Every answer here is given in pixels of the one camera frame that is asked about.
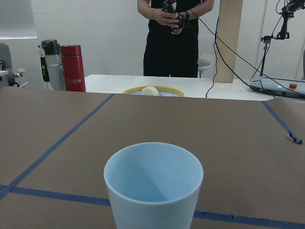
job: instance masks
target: wooden pillar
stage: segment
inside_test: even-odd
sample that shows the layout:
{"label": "wooden pillar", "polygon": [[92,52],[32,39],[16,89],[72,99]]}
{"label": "wooden pillar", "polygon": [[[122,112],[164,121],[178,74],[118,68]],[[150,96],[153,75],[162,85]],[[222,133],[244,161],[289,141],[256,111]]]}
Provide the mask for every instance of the wooden pillar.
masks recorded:
{"label": "wooden pillar", "polygon": [[[237,51],[243,0],[221,0],[219,11],[218,37],[233,51]],[[219,51],[232,70],[235,68],[236,55],[221,41],[217,41]],[[217,75],[215,82],[232,83],[234,74],[224,64],[217,53]]]}

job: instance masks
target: white ball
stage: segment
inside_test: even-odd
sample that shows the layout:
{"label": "white ball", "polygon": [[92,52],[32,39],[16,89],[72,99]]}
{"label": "white ball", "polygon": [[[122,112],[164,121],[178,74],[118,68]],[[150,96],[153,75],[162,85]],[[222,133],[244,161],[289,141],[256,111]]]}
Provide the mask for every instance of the white ball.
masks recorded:
{"label": "white ball", "polygon": [[141,91],[142,95],[155,95],[159,96],[158,90],[153,86],[144,87]]}

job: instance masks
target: person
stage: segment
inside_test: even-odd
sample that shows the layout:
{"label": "person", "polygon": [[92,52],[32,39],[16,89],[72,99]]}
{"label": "person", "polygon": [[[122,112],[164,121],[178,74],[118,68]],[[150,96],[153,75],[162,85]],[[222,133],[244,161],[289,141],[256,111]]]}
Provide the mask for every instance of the person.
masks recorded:
{"label": "person", "polygon": [[197,77],[197,16],[211,11],[214,0],[177,0],[176,12],[188,22],[183,28],[178,28],[176,14],[162,11],[165,0],[137,1],[138,12],[149,19],[143,75]]}

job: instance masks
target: red button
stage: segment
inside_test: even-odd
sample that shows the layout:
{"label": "red button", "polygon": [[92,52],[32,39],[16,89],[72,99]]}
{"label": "red button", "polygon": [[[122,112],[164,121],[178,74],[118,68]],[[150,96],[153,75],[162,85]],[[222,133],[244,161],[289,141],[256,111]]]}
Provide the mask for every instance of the red button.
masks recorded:
{"label": "red button", "polygon": [[295,83],[289,84],[289,88],[291,88],[291,89],[296,89],[296,87],[297,87],[297,84],[295,84]]}

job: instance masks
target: thermos lid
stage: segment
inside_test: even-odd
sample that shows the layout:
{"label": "thermos lid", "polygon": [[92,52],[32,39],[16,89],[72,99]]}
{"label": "thermos lid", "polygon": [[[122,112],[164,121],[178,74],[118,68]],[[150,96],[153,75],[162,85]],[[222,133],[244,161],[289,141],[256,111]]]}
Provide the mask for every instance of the thermos lid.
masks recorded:
{"label": "thermos lid", "polygon": [[80,56],[81,55],[81,46],[77,44],[69,44],[61,46],[61,55],[62,56]]}
{"label": "thermos lid", "polygon": [[61,53],[61,46],[56,39],[44,40],[41,42],[46,55],[57,55]]}

